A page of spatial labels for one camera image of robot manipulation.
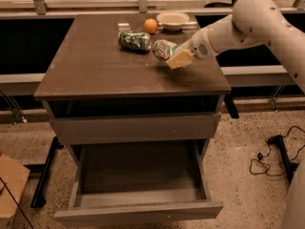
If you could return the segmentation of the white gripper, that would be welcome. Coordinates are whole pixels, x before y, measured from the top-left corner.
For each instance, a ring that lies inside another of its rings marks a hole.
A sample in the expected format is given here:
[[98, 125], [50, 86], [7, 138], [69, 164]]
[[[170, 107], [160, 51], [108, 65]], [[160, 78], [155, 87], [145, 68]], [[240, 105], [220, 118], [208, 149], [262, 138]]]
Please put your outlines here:
[[219, 55], [213, 47], [209, 38], [209, 29], [203, 28], [195, 32], [192, 37], [184, 43], [187, 50], [175, 51], [166, 63], [170, 69], [183, 68], [193, 62], [193, 56], [201, 60], [206, 60]]

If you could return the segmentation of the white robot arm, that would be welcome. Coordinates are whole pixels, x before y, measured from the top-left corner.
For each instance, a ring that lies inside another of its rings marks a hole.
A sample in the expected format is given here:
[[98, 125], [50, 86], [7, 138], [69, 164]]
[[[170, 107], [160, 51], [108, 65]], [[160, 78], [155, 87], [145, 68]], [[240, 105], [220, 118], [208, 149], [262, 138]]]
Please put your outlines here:
[[[176, 48], [168, 60], [170, 68], [181, 68], [197, 57], [207, 60], [228, 50], [240, 50], [256, 44], [267, 46], [299, 88], [305, 85], [305, 35], [289, 23], [273, 0], [237, 0], [233, 11], [225, 18], [197, 31], [191, 39]], [[217, 184], [231, 198], [234, 210], [220, 222], [218, 229], [272, 229], [256, 228], [258, 214], [247, 213], [257, 197], [257, 188], [263, 181], [250, 181], [250, 173], [234, 162], [227, 162], [220, 170]], [[305, 162], [297, 165], [288, 176], [290, 183], [281, 215], [274, 215], [275, 229], [305, 229]]]

